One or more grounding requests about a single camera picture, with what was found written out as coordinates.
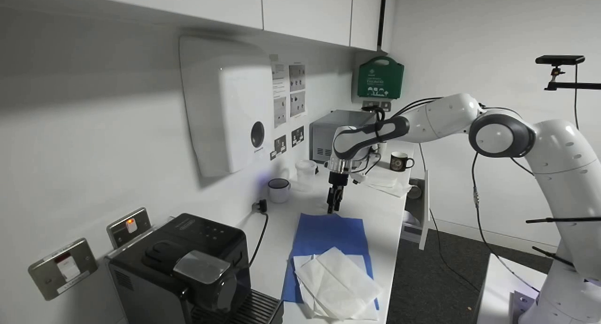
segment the white countertop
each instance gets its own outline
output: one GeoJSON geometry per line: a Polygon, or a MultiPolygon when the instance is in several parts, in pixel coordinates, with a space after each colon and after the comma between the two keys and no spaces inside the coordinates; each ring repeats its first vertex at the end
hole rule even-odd
{"type": "MultiPolygon", "coordinates": [[[[501,258],[513,272],[533,287],[543,287],[547,278],[542,272],[501,258]]],[[[478,324],[508,324],[509,296],[514,291],[537,298],[538,294],[511,274],[493,254],[490,254],[486,279],[482,286],[482,294],[478,313],[478,324]]]]}
{"type": "MultiPolygon", "coordinates": [[[[401,151],[412,157],[414,144],[389,141],[386,154],[380,163],[388,162],[392,151],[401,151]]],[[[370,174],[378,170],[391,172],[378,165],[370,174]]],[[[330,187],[328,175],[329,171],[320,165],[312,192],[303,193],[293,189],[288,202],[283,204],[269,202],[269,225],[257,258],[251,267],[253,289],[275,298],[281,298],[287,260],[292,249],[300,214],[326,215],[327,213],[326,198],[330,187]]],[[[410,170],[395,173],[395,175],[398,175],[399,183],[408,184],[410,170]]],[[[366,185],[354,185],[349,179],[348,186],[344,188],[340,211],[337,212],[342,217],[363,219],[374,280],[384,289],[384,292],[378,297],[380,320],[377,323],[386,323],[388,317],[388,304],[403,225],[404,206],[404,197],[397,198],[366,185]]],[[[253,255],[263,224],[264,217],[258,213],[252,213],[238,225],[247,234],[249,255],[253,255]]],[[[307,319],[299,304],[284,302],[284,323],[294,324],[306,321],[327,323],[322,318],[307,319]]],[[[375,324],[376,322],[359,320],[352,321],[352,323],[375,324]]]]}

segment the white paper towel dispenser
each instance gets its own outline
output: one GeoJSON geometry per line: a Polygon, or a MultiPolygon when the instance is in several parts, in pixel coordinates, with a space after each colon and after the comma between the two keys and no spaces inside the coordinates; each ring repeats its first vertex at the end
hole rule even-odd
{"type": "Polygon", "coordinates": [[[180,38],[186,112],[200,174],[268,161],[273,93],[269,57],[237,41],[180,38]]]}

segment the open drawer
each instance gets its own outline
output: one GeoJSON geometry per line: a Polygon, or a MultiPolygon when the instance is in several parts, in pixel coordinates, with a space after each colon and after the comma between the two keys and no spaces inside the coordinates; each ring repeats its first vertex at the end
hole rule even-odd
{"type": "Polygon", "coordinates": [[[416,185],[421,189],[422,194],[417,199],[407,197],[405,210],[419,221],[419,225],[403,223],[401,238],[404,240],[419,243],[419,249],[425,247],[425,240],[428,237],[428,229],[433,226],[430,215],[430,187],[428,183],[428,171],[425,171],[423,180],[421,178],[410,178],[410,185],[416,185]]]}

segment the black coffee machine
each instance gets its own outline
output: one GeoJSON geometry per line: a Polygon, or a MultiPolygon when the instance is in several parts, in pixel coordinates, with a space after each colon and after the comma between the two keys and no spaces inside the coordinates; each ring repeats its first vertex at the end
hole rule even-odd
{"type": "Polygon", "coordinates": [[[181,214],[107,256],[129,324],[281,324],[251,288],[242,230],[181,214]]]}

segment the gray carpet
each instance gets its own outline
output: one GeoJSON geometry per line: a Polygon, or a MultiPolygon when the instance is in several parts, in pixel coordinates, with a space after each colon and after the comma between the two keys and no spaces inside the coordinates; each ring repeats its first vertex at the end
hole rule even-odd
{"type": "MultiPolygon", "coordinates": [[[[448,264],[478,288],[488,265],[489,250],[481,241],[440,233],[442,254],[448,264]]],[[[492,246],[502,257],[540,272],[549,272],[551,260],[506,247],[492,246]]],[[[389,324],[468,324],[479,294],[440,260],[436,231],[428,232],[425,250],[401,240],[388,310],[389,324]]]]}

